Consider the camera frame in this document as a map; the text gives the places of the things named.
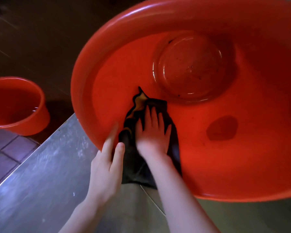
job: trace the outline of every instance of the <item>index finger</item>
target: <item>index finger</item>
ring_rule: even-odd
[[[112,149],[113,149],[113,144],[114,144],[114,140],[115,140],[115,136],[116,136],[116,133],[118,131],[118,127],[119,127],[119,124],[116,123],[113,128],[111,129],[111,132],[109,133],[109,136],[107,137],[103,147],[102,147],[102,150],[101,150],[101,153],[103,156],[106,156],[109,160],[111,160],[111,153],[112,153]]]

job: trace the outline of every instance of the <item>small red bucket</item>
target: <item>small red bucket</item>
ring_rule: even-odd
[[[0,129],[28,136],[49,122],[45,95],[38,85],[19,77],[0,78]]]

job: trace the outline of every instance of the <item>person's left hand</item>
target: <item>person's left hand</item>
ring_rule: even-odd
[[[91,178],[87,203],[105,205],[120,189],[123,174],[124,143],[117,144],[112,159],[112,149],[118,125],[116,124],[107,137],[101,151],[97,152],[91,164]]]

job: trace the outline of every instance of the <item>forearm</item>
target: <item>forearm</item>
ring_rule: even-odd
[[[147,163],[155,179],[171,233],[219,232],[183,182],[170,157],[155,155]]]
[[[59,233],[92,233],[101,219],[104,206],[85,199],[80,203]]]

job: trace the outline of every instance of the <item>person's right hand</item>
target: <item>person's right hand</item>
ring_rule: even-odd
[[[157,119],[155,107],[152,107],[150,114],[150,109],[147,106],[144,130],[142,130],[140,119],[136,123],[136,147],[138,152],[146,161],[157,155],[166,155],[170,133],[171,125],[168,126],[166,134],[164,133],[163,115],[159,113],[159,119]]]

